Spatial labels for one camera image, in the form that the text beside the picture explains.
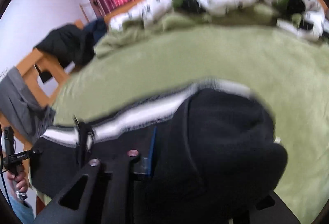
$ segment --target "black metal bracket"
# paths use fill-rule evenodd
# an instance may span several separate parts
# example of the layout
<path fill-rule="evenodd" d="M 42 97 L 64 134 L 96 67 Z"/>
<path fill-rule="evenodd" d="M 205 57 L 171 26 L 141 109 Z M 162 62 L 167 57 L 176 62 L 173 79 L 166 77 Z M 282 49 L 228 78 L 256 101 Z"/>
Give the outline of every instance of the black metal bracket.
<path fill-rule="evenodd" d="M 90 160 L 72 179 L 72 181 L 45 207 L 33 223 L 97 223 L 99 211 L 90 210 L 98 199 L 95 192 L 100 191 L 99 180 L 107 181 L 106 196 L 103 202 L 101 223 L 133 223 L 132 197 L 133 190 L 131 164 L 139 159 L 137 150 L 130 150 L 120 156 L 111 174 L 105 173 L 105 164 L 99 159 Z"/>

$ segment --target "bolt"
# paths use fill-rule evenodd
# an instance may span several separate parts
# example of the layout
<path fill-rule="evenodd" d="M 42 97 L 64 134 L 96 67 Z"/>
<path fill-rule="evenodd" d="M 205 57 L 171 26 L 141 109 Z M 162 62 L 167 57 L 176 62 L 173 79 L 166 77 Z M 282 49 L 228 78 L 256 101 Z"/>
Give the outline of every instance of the bolt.
<path fill-rule="evenodd" d="M 89 165 L 91 165 L 91 166 L 98 166 L 99 163 L 100 163 L 100 161 L 98 159 L 91 159 L 89 161 Z"/>
<path fill-rule="evenodd" d="M 127 154 L 128 156 L 134 157 L 139 155 L 139 152 L 137 150 L 130 150 Z"/>

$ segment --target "hand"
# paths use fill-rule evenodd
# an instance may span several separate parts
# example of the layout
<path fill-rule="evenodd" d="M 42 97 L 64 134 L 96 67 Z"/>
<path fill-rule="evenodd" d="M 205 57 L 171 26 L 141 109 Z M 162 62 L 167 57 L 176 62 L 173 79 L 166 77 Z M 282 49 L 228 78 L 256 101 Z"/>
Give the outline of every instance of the hand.
<path fill-rule="evenodd" d="M 7 171 L 7 179 L 9 181 L 9 185 L 11 188 L 11 195 L 19 202 L 23 202 L 16 197 L 16 191 L 26 192 L 29 188 L 27 181 L 25 179 L 26 173 L 24 171 L 24 167 L 22 165 L 17 167 L 19 174 L 15 176 L 10 171 Z"/>

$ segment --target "black cable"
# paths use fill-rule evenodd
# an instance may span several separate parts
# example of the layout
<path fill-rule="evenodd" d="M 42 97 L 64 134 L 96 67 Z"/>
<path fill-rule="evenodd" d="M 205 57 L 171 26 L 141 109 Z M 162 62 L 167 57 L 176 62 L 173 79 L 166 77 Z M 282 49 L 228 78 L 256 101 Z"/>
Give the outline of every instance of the black cable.
<path fill-rule="evenodd" d="M 9 195 L 8 195 L 8 192 L 7 192 L 7 187 L 6 187 L 5 179 L 3 177 L 3 173 L 4 172 L 2 171 L 2 169 L 3 169 L 3 152 L 2 152 L 1 139 L 2 139 L 2 129 L 1 129 L 1 124 L 0 124 L 0 160 L 1 160 L 1 163 L 0 163 L 0 174 L 1 174 L 2 184 L 3 184 L 3 187 L 5 189 L 6 196 L 7 196 L 8 204 L 12 208 L 12 204 L 10 203 Z"/>

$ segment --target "green bedsheet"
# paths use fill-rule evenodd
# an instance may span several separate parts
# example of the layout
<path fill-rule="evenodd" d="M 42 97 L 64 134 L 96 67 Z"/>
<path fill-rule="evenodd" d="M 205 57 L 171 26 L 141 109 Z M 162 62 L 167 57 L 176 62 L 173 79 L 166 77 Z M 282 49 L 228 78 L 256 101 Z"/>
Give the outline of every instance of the green bedsheet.
<path fill-rule="evenodd" d="M 276 193 L 310 224 L 329 198 L 329 49 L 275 27 L 175 17 L 152 31 L 132 26 L 105 37 L 96 47 L 99 58 L 62 88 L 55 123 L 72 124 L 73 115 L 91 120 L 204 77 L 243 83 L 274 113 L 275 134 L 288 151 Z"/>

